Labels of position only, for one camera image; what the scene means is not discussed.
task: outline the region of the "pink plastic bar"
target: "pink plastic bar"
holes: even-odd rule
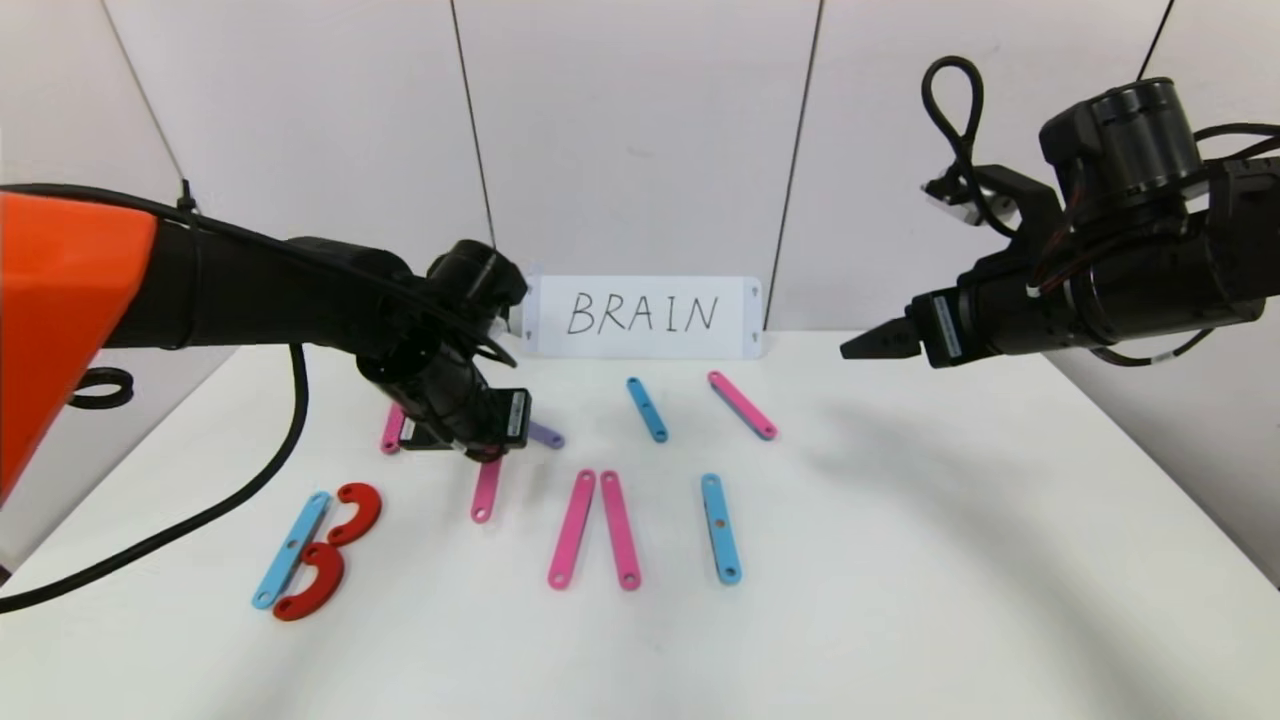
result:
[[[600,497],[604,498],[604,519],[609,521],[609,542],[613,543],[613,564],[618,569],[618,584],[625,591],[640,587],[640,561],[631,541],[631,521],[627,503],[622,500],[622,480],[613,470],[600,473]]]
[[[502,470],[502,457],[480,465],[476,478],[476,496],[471,501],[471,519],[479,524],[493,518],[493,503],[498,497],[498,471]]]
[[[392,410],[387,414],[387,428],[383,430],[381,451],[387,455],[399,452],[399,432],[404,427],[404,410],[398,402],[392,402]]]
[[[561,539],[556,543],[552,556],[552,569],[547,582],[553,589],[568,587],[577,562],[577,548],[582,544],[582,530],[586,529],[586,512],[591,509],[591,495],[595,493],[595,473],[582,470],[573,483],[573,493],[568,497],[568,510],[564,512],[564,525],[561,527]]]
[[[721,372],[712,370],[707,373],[707,379],[712,383],[712,389],[719,395],[728,406],[737,413],[737,416],[742,419],[749,428],[751,428],[755,434],[760,436],[760,439],[773,439],[778,437],[778,428],[760,413],[751,401],[746,398],[745,395],[739,392],[733,383],[728,382]]]

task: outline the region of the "red curved piece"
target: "red curved piece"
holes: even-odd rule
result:
[[[342,553],[332,544],[314,542],[302,550],[302,561],[316,569],[316,579],[307,585],[307,589],[298,594],[282,597],[271,614],[284,621],[301,620],[311,615],[333,597],[347,564],[342,560]]]
[[[347,483],[342,486],[338,488],[338,500],[342,502],[356,502],[358,507],[356,507],[355,518],[329,530],[329,544],[334,547],[342,547],[364,537],[369,532],[369,528],[372,528],[374,523],[378,521],[378,516],[383,514],[383,496],[378,495],[376,489],[365,483]]]

